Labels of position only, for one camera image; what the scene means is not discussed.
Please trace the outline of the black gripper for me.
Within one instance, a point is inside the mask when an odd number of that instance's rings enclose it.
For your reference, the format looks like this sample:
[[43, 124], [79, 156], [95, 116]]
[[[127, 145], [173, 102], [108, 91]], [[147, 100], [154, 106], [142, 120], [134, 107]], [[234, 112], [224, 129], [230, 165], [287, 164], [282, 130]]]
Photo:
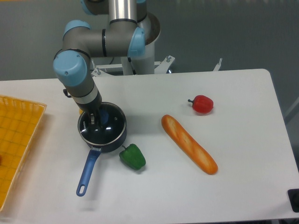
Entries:
[[[66, 89], [63, 89], [63, 93], [67, 98], [71, 98], [71, 95]], [[81, 111], [86, 112], [89, 115], [88, 127], [89, 128], [100, 128], [100, 116], [97, 111], [102, 103], [101, 95], [97, 95], [94, 100], [87, 104], [76, 103]]]

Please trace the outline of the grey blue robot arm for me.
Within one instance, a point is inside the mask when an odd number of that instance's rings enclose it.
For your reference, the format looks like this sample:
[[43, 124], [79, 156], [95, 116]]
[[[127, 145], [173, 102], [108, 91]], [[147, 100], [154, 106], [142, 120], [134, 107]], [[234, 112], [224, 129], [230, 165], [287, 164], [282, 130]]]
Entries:
[[81, 4], [91, 15], [108, 14], [109, 26], [93, 30], [87, 22], [69, 22], [53, 69], [70, 97], [95, 124], [100, 119], [102, 98], [90, 73], [91, 58], [144, 55], [145, 32], [137, 24], [147, 9], [144, 0], [83, 0]]

